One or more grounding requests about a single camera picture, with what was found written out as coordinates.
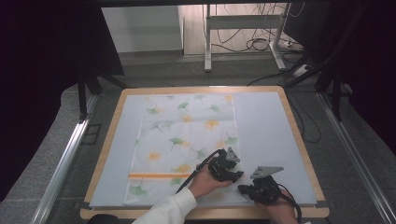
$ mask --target metal frame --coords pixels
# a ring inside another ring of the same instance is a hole
[[[73,158],[78,149],[78,145],[82,139],[85,130],[87,129],[88,123],[92,116],[92,111],[96,105],[98,96],[92,95],[87,108],[87,117],[79,122],[70,137],[70,140],[64,150],[64,154],[61,157],[61,160],[56,167],[56,170],[47,186],[46,191],[44,192],[41,201],[35,210],[35,214],[31,220],[31,224],[41,224],[46,223],[47,218],[49,217],[50,210],[52,209],[53,204],[55,203],[56,197],[64,183],[64,179],[69,170],[70,164],[73,161]]]
[[[347,133],[347,130],[345,129],[343,123],[341,121],[338,121],[338,118],[332,112],[332,103],[327,98],[326,93],[318,92],[318,98],[322,103],[329,117],[329,120],[332,123],[332,126],[337,132],[338,137],[340,138],[348,157],[355,166],[355,169],[361,178],[361,182],[363,183],[364,187],[366,187],[379,214],[383,218],[384,223],[396,223],[396,216],[393,212],[393,208],[389,204],[389,200],[384,195],[382,189],[379,187],[372,174],[370,173],[368,167],[364,163],[361,154],[350,139],[349,134]]]
[[[210,72],[212,70],[210,31],[228,29],[276,29],[275,39],[269,43],[269,46],[278,69],[280,71],[286,70],[277,45],[285,25],[289,7],[290,3],[287,3],[281,15],[211,16],[210,5],[206,5],[205,71]]]

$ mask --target orange stripe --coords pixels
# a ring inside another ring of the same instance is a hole
[[[129,178],[183,178],[190,174],[129,174]]]

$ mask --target wooden table frame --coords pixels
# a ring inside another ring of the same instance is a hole
[[[325,202],[323,192],[320,188],[317,176],[312,166],[311,160],[309,159],[306,151],[303,138],[300,135],[300,131],[297,127],[296,121],[292,114],[288,99],[285,92],[281,87],[278,86],[262,86],[262,87],[172,87],[172,88],[145,88],[145,89],[127,89],[121,93],[117,108],[114,112],[113,119],[111,120],[110,127],[107,132],[107,136],[102,147],[102,152],[99,156],[96,168],[92,175],[91,184],[89,185],[87,194],[84,202],[89,203],[92,199],[93,192],[99,182],[100,176],[105,167],[106,158],[109,153],[111,143],[113,141],[114,134],[117,129],[117,125],[120,120],[123,105],[128,95],[147,95],[147,94],[178,94],[178,93],[235,93],[235,92],[267,92],[276,91],[279,94],[282,105],[285,109],[286,116],[290,123],[291,130],[293,132],[295,141],[300,150],[305,169],[308,173],[311,185],[314,193],[317,197],[318,202]],[[303,217],[327,217],[330,213],[329,207],[317,206],[317,205],[304,205],[301,206]],[[117,216],[118,218],[129,218],[136,219],[145,214],[148,209],[86,209],[80,210],[80,215],[84,219],[90,219],[97,214],[110,214]],[[243,207],[212,207],[203,208],[198,207],[193,209],[186,216],[186,219],[269,219],[267,213],[263,212],[262,209],[251,205]]]

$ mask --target white wall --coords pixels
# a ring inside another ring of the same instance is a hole
[[[182,49],[181,7],[102,8],[117,52]]]

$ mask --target white sleeve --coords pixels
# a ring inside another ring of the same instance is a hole
[[[185,216],[196,206],[197,202],[191,191],[184,188],[178,194],[168,196],[152,206],[134,224],[182,224]]]

